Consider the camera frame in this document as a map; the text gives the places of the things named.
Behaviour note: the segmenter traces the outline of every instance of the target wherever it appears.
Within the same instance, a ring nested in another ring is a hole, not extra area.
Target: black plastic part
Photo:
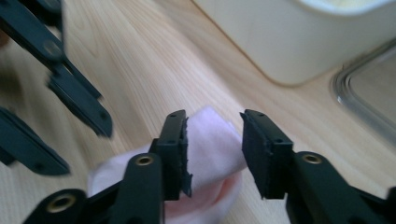
[[[32,3],[29,3],[31,2],[29,0],[22,2],[30,8],[36,8],[43,4],[35,2],[35,0],[32,0]],[[101,96],[101,93],[90,81],[66,58],[62,42],[20,2],[16,0],[0,1],[0,25],[4,32],[46,65],[49,70],[53,71],[52,67],[55,64],[62,64],[72,71],[72,75],[92,97],[98,99]]]
[[[131,158],[108,223],[163,223],[162,175],[161,159],[156,154]]]
[[[54,67],[49,88],[67,108],[98,135],[111,136],[113,124],[110,115],[87,90],[62,66]]]
[[[191,179],[187,171],[186,111],[179,110],[166,117],[163,130],[156,142],[155,153],[163,162],[164,199],[178,200],[180,190],[191,196]]]
[[[69,166],[21,119],[0,107],[0,161],[19,161],[40,175],[66,175]]]
[[[319,154],[296,153],[290,171],[313,223],[383,223],[359,193]]]
[[[67,59],[63,43],[40,20],[62,31],[61,0],[0,1],[0,28],[54,74],[49,87],[73,114],[97,134],[111,136],[111,117],[96,102],[101,93]]]
[[[84,191],[63,189],[44,199],[24,224],[76,224],[86,203]]]
[[[293,143],[263,113],[246,110],[241,117],[244,120],[242,151],[260,195],[266,199],[283,199]]]

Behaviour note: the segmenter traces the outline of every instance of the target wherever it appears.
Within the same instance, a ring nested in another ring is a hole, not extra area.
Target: wooden surface
[[[212,105],[242,132],[239,112],[267,114],[296,151],[327,157],[353,186],[385,197],[396,150],[332,96],[332,71],[295,88],[270,82],[190,1],[66,0],[70,60],[104,95],[114,121],[98,138],[45,86],[48,70],[11,42],[0,50],[0,105],[25,120],[71,165],[68,177],[0,165],[0,223],[21,223],[65,188],[85,189],[98,163],[157,137],[165,116]],[[284,202],[262,201],[252,177],[223,223],[288,223]]]

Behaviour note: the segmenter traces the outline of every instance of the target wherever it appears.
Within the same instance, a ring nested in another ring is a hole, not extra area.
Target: screw hole
[[[64,194],[56,197],[47,206],[49,213],[59,213],[71,207],[76,202],[76,197],[72,194]]]

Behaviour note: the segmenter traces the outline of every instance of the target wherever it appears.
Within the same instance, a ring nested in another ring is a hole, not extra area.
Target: white cloth
[[[242,138],[209,106],[188,119],[187,136],[192,197],[181,195],[179,201],[165,202],[165,223],[219,223],[242,187],[240,171],[246,167]],[[89,196],[122,180],[128,160],[148,150],[149,145],[102,163],[90,173]]]

